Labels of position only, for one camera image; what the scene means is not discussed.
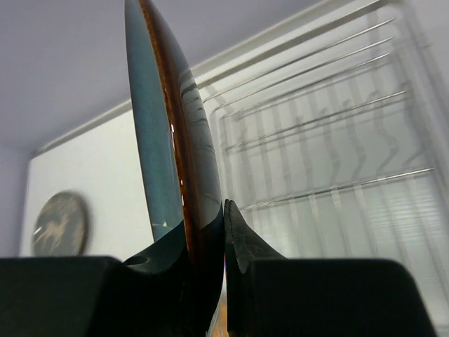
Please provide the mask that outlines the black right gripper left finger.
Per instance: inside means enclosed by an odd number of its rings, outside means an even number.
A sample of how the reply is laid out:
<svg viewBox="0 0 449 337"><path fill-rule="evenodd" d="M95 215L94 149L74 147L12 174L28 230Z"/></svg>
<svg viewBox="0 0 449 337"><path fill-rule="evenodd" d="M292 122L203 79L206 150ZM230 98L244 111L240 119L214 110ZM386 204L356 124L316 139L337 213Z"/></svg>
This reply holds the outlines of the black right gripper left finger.
<svg viewBox="0 0 449 337"><path fill-rule="evenodd" d="M190 336L184 225L125 261L1 260L2 336Z"/></svg>

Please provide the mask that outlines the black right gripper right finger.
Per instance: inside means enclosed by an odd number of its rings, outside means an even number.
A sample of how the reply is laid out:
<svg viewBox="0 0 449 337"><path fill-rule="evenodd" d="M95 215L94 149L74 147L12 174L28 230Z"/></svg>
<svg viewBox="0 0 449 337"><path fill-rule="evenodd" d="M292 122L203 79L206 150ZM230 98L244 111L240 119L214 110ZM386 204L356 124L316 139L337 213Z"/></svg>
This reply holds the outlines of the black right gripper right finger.
<svg viewBox="0 0 449 337"><path fill-rule="evenodd" d="M289 259L224 206L230 336L435 336L412 275L377 258Z"/></svg>

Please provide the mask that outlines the teal glazed ceramic plate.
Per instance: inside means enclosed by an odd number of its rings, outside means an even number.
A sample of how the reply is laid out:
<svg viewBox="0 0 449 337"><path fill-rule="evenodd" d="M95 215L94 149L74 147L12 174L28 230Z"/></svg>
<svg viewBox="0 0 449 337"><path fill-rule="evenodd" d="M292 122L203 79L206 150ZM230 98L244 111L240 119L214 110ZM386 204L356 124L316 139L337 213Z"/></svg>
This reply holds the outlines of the teal glazed ceramic plate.
<svg viewBox="0 0 449 337"><path fill-rule="evenodd" d="M216 153L196 82L151 1L124 5L135 134L153 244L129 259L155 293L153 331L209 336L224 274Z"/></svg>

